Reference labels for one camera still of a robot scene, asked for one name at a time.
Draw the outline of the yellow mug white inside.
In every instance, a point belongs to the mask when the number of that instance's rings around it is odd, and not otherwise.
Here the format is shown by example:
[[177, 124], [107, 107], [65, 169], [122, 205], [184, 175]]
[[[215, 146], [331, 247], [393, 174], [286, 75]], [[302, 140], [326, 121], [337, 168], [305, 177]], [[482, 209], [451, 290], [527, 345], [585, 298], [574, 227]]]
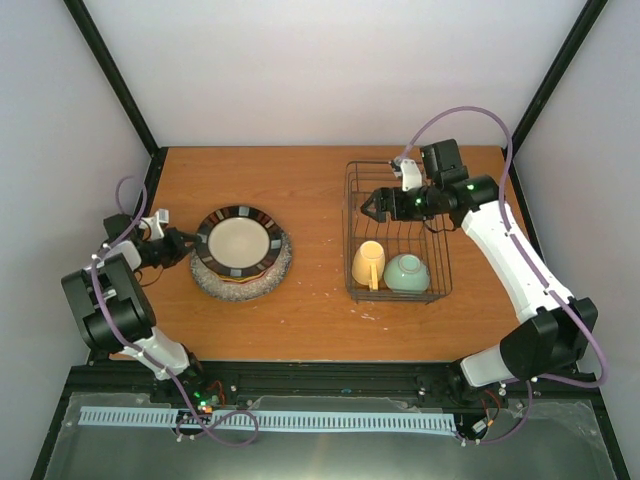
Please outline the yellow mug white inside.
[[378, 291], [386, 264], [383, 246], [373, 240], [363, 242], [356, 250], [351, 267], [353, 280], [370, 291]]

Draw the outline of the brown rimmed beige plate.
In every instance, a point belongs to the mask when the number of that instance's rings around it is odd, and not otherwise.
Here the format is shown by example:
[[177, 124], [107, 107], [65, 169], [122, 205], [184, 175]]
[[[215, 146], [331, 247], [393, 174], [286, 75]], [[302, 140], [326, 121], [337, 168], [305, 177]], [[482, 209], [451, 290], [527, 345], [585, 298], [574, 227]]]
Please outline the brown rimmed beige plate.
[[195, 251], [201, 259], [212, 256], [225, 266], [244, 268], [267, 255], [276, 259], [281, 251], [283, 230], [264, 211], [247, 205], [219, 208], [200, 223], [196, 234], [202, 245]]

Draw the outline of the light green ceramic bowl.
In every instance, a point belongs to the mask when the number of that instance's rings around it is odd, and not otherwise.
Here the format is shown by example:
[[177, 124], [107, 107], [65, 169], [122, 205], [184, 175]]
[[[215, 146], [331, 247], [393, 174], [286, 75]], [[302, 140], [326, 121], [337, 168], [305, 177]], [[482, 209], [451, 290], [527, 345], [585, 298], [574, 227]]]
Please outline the light green ceramic bowl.
[[383, 279], [393, 292], [406, 294], [422, 294], [431, 282], [427, 266], [413, 254], [392, 258], [385, 267]]

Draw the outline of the orange white dotted plate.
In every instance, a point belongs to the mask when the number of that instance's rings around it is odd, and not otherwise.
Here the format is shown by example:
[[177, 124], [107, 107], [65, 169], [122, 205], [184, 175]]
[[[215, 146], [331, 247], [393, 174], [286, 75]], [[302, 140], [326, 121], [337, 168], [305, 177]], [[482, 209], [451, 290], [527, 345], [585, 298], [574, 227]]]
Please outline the orange white dotted plate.
[[212, 256], [201, 258], [201, 262], [213, 275], [220, 278], [223, 282], [235, 284], [246, 284], [260, 279], [273, 267], [275, 260], [275, 256], [267, 255], [262, 261], [255, 265], [244, 268], [232, 268], [223, 265]]

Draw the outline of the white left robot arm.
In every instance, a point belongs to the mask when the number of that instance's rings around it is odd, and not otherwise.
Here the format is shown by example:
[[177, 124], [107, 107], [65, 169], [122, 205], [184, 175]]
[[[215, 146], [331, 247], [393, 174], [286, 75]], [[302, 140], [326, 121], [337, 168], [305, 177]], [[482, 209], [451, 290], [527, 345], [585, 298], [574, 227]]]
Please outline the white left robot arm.
[[157, 380], [173, 379], [172, 388], [186, 402], [201, 400], [208, 378], [197, 357], [169, 339], [136, 274], [177, 265], [200, 241], [169, 225], [169, 212], [157, 210], [138, 220], [116, 214], [103, 221], [107, 241], [91, 263], [61, 280], [85, 344], [93, 351], [130, 357]]

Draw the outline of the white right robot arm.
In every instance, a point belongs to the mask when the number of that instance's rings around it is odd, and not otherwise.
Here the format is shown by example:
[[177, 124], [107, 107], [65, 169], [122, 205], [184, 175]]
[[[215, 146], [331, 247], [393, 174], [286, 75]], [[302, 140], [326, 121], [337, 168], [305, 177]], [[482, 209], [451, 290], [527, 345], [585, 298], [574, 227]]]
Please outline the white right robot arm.
[[401, 185], [374, 190], [361, 213], [378, 223], [448, 216], [488, 260], [519, 322], [497, 345], [453, 363], [452, 392], [465, 397], [497, 382], [550, 377], [581, 359], [598, 317], [593, 301], [577, 298], [550, 272], [496, 181], [471, 176], [455, 140], [424, 146], [420, 156], [421, 165], [411, 159], [391, 161]]

